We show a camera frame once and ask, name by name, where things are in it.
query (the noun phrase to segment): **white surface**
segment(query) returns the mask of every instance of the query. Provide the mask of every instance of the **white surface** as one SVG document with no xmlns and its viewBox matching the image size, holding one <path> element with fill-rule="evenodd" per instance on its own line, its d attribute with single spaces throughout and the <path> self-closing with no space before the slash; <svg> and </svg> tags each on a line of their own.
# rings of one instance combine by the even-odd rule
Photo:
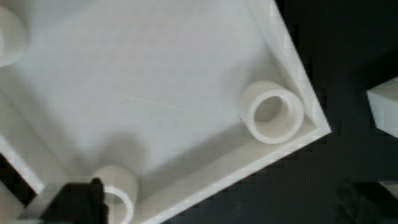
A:
<svg viewBox="0 0 398 224">
<path fill-rule="evenodd" d="M 286 142 L 304 120 L 302 103 L 295 94 L 270 81 L 253 83 L 240 96 L 238 111 L 256 139 L 267 144 Z"/>
<path fill-rule="evenodd" d="M 25 132 L 71 176 L 109 164 L 130 168 L 143 189 L 134 223 L 160 223 L 331 131 L 276 3 L 4 2 L 32 36 L 27 57 L 0 70 Z M 237 109 L 260 80 L 297 94 L 306 110 L 297 135 L 274 145 L 254 140 Z M 52 155 L 36 148 L 38 157 Z M 18 150 L 0 149 L 11 159 Z M 38 176 L 31 185 L 54 181 L 38 161 L 15 157 Z"/>
<path fill-rule="evenodd" d="M 107 166 L 96 171 L 93 177 L 103 181 L 109 224 L 128 224 L 134 221 L 139 193 L 135 175 L 123 167 Z"/>
<path fill-rule="evenodd" d="M 0 67 L 16 63 L 29 46 L 24 23 L 8 8 L 0 7 Z"/>
<path fill-rule="evenodd" d="M 24 211 L 24 205 L 0 182 L 0 223 L 16 219 Z"/>
<path fill-rule="evenodd" d="M 123 165 L 146 198 L 251 141 L 240 92 L 283 83 L 246 1 L 24 4 L 32 46 L 0 88 L 71 175 Z"/>
<path fill-rule="evenodd" d="M 398 138 L 398 79 L 368 90 L 377 128 Z"/>
</svg>

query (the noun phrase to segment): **white plastic tray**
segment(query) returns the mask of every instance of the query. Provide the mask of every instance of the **white plastic tray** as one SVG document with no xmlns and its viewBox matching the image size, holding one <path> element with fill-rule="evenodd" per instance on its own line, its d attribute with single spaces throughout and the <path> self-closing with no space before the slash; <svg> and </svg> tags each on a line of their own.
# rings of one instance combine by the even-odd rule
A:
<svg viewBox="0 0 398 224">
<path fill-rule="evenodd" d="M 329 132 L 272 0 L 6 0 L 31 33 L 0 70 L 0 152 L 39 192 L 111 164 L 141 182 L 134 223 L 160 223 Z M 237 102 L 297 94 L 294 139 L 260 143 Z"/>
</svg>

